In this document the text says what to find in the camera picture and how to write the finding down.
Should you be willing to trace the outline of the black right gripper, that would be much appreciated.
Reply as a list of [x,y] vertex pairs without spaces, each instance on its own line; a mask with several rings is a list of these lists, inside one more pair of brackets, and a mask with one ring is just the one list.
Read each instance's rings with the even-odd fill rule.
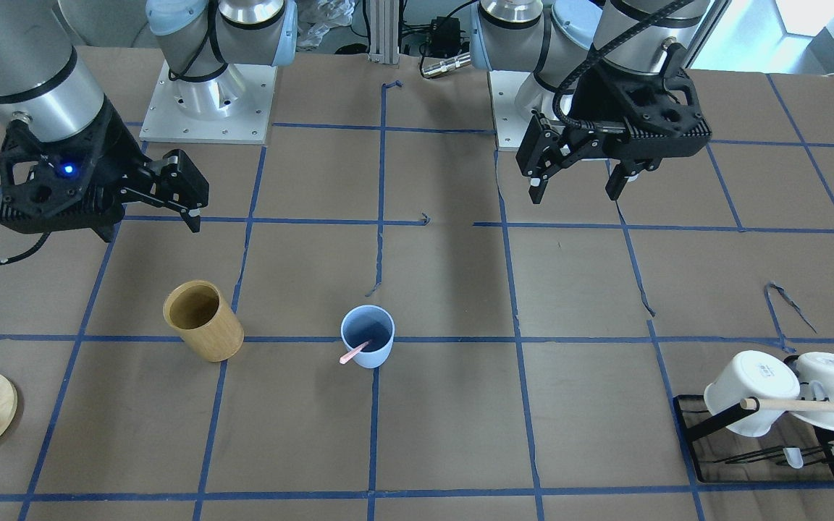
[[23,234],[92,229],[110,242],[132,202],[168,208],[198,233],[209,203],[209,183],[188,154],[175,149],[152,161],[109,101],[86,128],[56,142],[33,136],[30,117],[13,117],[0,180],[0,224]]

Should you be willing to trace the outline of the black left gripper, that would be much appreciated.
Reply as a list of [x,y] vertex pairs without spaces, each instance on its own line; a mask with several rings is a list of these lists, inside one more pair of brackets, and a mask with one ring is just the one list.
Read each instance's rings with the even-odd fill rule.
[[532,203],[542,203],[552,176],[584,159],[618,161],[605,185],[608,198],[617,201],[640,172],[705,148],[712,128],[685,58],[682,44],[668,44],[660,71],[649,75],[600,60],[577,80],[569,109],[556,113],[561,128],[535,111],[516,154],[520,173],[530,179]]

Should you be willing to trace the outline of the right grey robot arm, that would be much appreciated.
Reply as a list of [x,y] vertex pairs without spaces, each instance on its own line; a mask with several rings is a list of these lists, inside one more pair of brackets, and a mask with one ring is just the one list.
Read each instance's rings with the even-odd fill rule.
[[182,140],[257,139],[249,69],[287,66],[295,1],[0,1],[0,225],[21,234],[90,229],[103,241],[131,203],[197,232],[211,188],[188,153],[149,158],[83,58],[156,47],[164,69],[143,120],[179,117]]

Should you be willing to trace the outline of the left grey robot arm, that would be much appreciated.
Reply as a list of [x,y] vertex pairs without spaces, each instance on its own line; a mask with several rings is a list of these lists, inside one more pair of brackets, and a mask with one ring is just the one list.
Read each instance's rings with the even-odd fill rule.
[[477,69],[525,72],[542,100],[516,153],[529,197],[579,161],[611,159],[605,191],[668,158],[688,158],[712,137],[686,72],[706,1],[480,1],[470,54]]

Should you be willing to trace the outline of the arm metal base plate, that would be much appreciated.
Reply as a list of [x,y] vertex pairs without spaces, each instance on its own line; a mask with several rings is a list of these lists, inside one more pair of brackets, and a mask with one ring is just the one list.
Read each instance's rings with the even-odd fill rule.
[[562,127],[552,110],[554,93],[540,85],[535,73],[490,70],[489,89],[500,151],[518,151],[535,110],[550,125]]
[[169,79],[166,64],[143,117],[142,140],[265,145],[278,68],[231,64],[208,82]]

